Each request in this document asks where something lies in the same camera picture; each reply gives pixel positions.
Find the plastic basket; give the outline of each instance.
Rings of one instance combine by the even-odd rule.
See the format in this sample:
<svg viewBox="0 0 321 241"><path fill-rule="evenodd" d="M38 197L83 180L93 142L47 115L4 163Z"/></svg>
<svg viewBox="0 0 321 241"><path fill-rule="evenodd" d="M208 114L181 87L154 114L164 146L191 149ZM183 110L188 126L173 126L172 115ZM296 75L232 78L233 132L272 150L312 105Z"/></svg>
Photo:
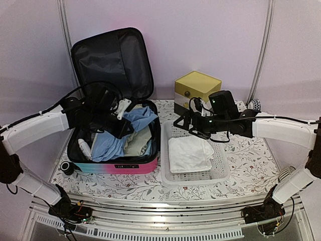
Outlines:
<svg viewBox="0 0 321 241"><path fill-rule="evenodd" d="M227 180L230 176L230 169L224 151L224 144L209 141L214 149L214 155L211 159L212 169L204 172L178 173L173 174L170 171L169 144L172 137L190 136L187 131L173 126L173 120L163 123L161 131L160 145L160 166L163 183L166 185L210 185Z"/></svg>

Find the floral tablecloth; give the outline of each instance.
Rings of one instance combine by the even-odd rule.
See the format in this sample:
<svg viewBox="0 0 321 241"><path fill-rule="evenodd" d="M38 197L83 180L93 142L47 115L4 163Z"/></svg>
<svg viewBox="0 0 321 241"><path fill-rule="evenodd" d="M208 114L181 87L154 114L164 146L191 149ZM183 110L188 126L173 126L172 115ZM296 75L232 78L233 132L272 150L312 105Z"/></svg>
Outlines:
<svg viewBox="0 0 321 241"><path fill-rule="evenodd" d="M176 119L173 100L153 100L158 108L160 122ZM245 108L238 101L240 110ZM67 177L60 170L60 163L68 161L65 150L53 178L67 192L113 199L133 199L154 202L213 200L266 193L275 185L278 169L265 141L262 138L244 138L231 135L224 144L231 177L215 185L200 185L168 188L162 184L160 162L146 175L110 175L75 172Z"/></svg>

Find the white bottle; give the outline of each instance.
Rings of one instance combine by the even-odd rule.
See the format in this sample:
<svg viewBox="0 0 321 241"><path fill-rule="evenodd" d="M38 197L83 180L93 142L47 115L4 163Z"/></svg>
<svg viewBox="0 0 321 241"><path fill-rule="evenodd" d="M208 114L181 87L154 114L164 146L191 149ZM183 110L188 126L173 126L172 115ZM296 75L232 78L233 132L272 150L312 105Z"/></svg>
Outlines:
<svg viewBox="0 0 321 241"><path fill-rule="evenodd" d="M91 150L87 142L85 142L83 139L78 139L78 144L86 159L92 161Z"/></svg>

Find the white wall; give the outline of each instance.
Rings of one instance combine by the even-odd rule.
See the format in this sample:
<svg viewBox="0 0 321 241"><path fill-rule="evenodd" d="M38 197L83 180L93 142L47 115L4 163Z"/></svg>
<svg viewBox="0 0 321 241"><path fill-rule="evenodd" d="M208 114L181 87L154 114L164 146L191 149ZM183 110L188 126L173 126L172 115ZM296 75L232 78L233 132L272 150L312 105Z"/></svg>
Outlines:
<svg viewBox="0 0 321 241"><path fill-rule="evenodd" d="M276 1L273 27L256 92L262 109L302 119L321 116L321 1ZM308 150L268 140L281 167L303 163ZM321 240L321 182L301 193Z"/></svg>
<svg viewBox="0 0 321 241"><path fill-rule="evenodd" d="M136 27L154 76L152 98L174 98L174 80L199 70L246 100L263 36L267 1L68 0L73 44L110 30Z"/></svg>
<svg viewBox="0 0 321 241"><path fill-rule="evenodd" d="M41 0L0 2L0 125L47 108L71 89L56 5L56 1ZM18 155L48 179L66 136L44 138ZM24 191L13 196L0 184L0 240L18 240L30 202Z"/></svg>

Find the suitcase lid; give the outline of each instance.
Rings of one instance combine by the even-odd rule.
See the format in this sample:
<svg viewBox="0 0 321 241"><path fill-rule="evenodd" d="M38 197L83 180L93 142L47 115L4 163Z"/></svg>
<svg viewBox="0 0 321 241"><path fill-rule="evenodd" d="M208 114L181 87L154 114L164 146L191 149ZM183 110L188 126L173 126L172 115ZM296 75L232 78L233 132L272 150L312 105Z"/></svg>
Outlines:
<svg viewBox="0 0 321 241"><path fill-rule="evenodd" d="M138 29L119 29L81 40L72 47L71 57L81 85L104 80L128 99L147 99L153 92L146 46ZM101 86L88 85L83 92L86 95Z"/></svg>

